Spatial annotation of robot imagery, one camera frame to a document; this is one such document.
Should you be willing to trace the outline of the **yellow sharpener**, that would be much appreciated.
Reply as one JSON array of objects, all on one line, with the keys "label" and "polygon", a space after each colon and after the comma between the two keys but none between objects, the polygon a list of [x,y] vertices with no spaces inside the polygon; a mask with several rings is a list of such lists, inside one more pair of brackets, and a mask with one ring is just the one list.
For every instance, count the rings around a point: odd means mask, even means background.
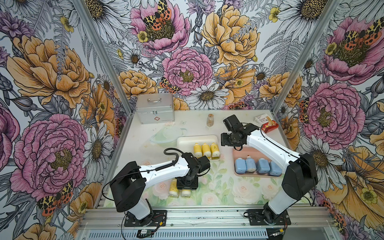
[{"label": "yellow sharpener", "polygon": [[191,195],[192,195],[192,191],[191,190],[183,189],[181,191],[181,197],[182,198],[190,198]]},{"label": "yellow sharpener", "polygon": [[203,156],[202,146],[198,143],[195,143],[194,145],[194,156],[196,158],[201,158]]},{"label": "yellow sharpener", "polygon": [[177,188],[177,179],[173,179],[169,189],[169,196],[177,198],[179,196],[179,190]]},{"label": "yellow sharpener", "polygon": [[221,156],[221,153],[219,151],[219,147],[216,143],[211,144],[211,157],[212,159],[217,159]]},{"label": "yellow sharpener", "polygon": [[206,156],[207,158],[210,158],[212,156],[212,152],[211,152],[211,147],[210,145],[208,145],[207,143],[204,143],[202,145],[202,153],[204,156]]}]

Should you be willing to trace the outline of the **blue sharpener with white nozzle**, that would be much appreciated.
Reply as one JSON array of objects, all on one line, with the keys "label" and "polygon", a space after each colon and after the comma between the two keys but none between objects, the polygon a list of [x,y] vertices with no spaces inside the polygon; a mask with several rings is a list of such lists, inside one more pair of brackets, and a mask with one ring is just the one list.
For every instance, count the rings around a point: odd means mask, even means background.
[{"label": "blue sharpener with white nozzle", "polygon": [[246,158],[246,172],[254,173],[257,170],[256,162],[251,156]]}]

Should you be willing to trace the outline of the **white rectangular tray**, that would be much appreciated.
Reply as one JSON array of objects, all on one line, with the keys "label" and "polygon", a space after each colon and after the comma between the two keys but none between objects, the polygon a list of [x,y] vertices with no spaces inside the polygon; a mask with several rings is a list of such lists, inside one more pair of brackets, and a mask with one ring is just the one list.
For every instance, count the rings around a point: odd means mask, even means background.
[{"label": "white rectangular tray", "polygon": [[[177,140],[177,148],[183,152],[190,152],[194,155],[194,145],[195,143],[200,144],[201,146],[204,143],[210,145],[216,143],[219,147],[218,138],[215,135],[203,135],[203,136],[192,136],[192,137],[180,137]],[[209,160],[219,160],[221,156],[217,159],[208,158]]]}]

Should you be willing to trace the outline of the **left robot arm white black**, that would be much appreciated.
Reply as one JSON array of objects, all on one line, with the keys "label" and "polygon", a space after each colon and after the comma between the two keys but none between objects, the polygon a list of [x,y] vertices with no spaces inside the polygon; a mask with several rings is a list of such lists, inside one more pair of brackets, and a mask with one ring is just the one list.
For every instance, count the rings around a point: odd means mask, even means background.
[{"label": "left robot arm white black", "polygon": [[206,156],[197,158],[176,148],[165,149],[164,155],[175,159],[151,166],[129,162],[109,182],[117,212],[128,212],[129,219],[140,226],[147,226],[155,218],[149,201],[142,197],[147,188],[176,179],[178,190],[196,190],[199,177],[208,173],[211,167]]}]

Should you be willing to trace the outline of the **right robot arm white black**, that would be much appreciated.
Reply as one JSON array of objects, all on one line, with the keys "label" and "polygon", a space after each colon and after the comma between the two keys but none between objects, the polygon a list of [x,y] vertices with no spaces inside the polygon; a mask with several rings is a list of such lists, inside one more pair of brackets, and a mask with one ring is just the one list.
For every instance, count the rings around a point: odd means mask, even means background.
[{"label": "right robot arm white black", "polygon": [[242,150],[244,145],[252,147],[283,171],[282,189],[263,207],[264,221],[272,225],[284,211],[301,200],[319,183],[315,160],[311,154],[299,154],[268,137],[252,123],[241,123],[236,115],[223,120],[228,132],[221,134],[221,145]]}]

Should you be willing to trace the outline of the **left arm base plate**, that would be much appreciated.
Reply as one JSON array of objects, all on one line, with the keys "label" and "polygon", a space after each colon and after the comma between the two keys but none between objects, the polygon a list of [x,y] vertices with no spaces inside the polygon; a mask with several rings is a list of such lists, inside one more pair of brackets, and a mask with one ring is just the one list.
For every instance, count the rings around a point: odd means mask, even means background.
[{"label": "left arm base plate", "polygon": [[124,227],[156,227],[160,223],[166,225],[167,210],[153,210],[152,215],[148,215],[142,220],[138,220],[133,214],[127,212],[124,220]]}]

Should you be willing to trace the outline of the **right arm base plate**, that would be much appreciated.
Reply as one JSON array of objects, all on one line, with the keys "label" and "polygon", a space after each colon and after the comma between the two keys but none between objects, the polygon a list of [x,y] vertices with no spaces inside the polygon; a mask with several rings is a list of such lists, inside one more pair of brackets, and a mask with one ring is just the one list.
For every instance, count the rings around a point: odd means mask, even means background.
[{"label": "right arm base plate", "polygon": [[287,210],[279,215],[276,215],[272,211],[269,211],[266,214],[264,209],[249,209],[244,212],[244,217],[249,220],[251,226],[291,225],[291,219]]}]

